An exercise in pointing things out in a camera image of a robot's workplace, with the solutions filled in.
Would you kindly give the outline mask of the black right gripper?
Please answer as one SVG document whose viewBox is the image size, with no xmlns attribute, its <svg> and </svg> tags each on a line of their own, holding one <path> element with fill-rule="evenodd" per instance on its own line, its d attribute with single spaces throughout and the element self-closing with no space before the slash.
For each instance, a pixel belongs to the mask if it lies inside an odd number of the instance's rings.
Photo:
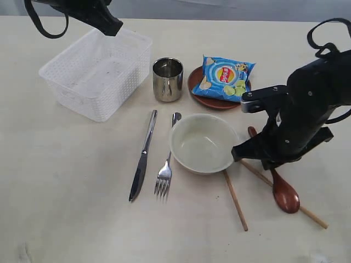
<svg viewBox="0 0 351 263">
<path fill-rule="evenodd" d="M 258 107 L 257 111 L 268 114 L 266 125 L 258 136 L 233 146 L 231 154 L 235 162 L 258 159 L 264 169 L 269 170 L 296 162 L 333 138 L 330 129 L 324 127 L 334 111 L 333 106 L 302 108 L 287 104 L 278 108 L 269 105 Z"/>
</svg>

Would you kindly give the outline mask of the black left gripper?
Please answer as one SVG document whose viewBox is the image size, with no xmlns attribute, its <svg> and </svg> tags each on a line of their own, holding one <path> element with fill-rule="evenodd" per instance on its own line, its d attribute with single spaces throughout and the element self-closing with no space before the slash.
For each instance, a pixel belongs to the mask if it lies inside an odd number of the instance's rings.
<svg viewBox="0 0 351 263">
<path fill-rule="evenodd" d="M 116 36 L 123 26 L 123 22 L 110 13 L 106 1 L 52 0 L 33 2 L 49 5 L 57 11 L 98 29 L 106 36 Z"/>
</svg>

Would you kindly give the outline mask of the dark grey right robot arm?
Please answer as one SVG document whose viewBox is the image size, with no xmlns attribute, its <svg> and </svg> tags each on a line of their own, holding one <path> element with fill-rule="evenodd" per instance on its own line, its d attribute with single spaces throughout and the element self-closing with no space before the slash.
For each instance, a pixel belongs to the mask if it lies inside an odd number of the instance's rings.
<svg viewBox="0 0 351 263">
<path fill-rule="evenodd" d="M 265 111 L 266 125 L 254 137 L 234 146 L 234 161 L 258 159 L 264 169 L 296 162 L 333 134 L 326 124 L 333 111 L 350 105 L 350 52 L 319 58 L 297 70 L 285 85 L 246 92 L 241 108 L 246 113 Z"/>
</svg>

